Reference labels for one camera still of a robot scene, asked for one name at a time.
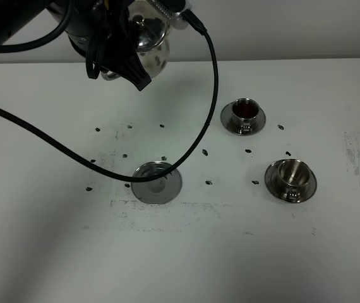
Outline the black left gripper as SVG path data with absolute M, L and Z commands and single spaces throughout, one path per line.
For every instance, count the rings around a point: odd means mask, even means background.
M 132 1 L 75 1 L 68 25 L 74 49 L 85 58 L 87 75 L 110 71 L 138 91 L 151 83 L 129 34 Z

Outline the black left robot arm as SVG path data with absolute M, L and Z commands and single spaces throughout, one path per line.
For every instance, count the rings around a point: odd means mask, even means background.
M 129 24 L 131 1 L 0 1 L 0 54 L 42 47 L 66 33 L 77 53 L 85 58 L 87 75 L 115 73 L 143 90 L 151 77 L 135 50 Z M 7 41 L 47 10 L 58 25 L 47 35 L 22 44 Z

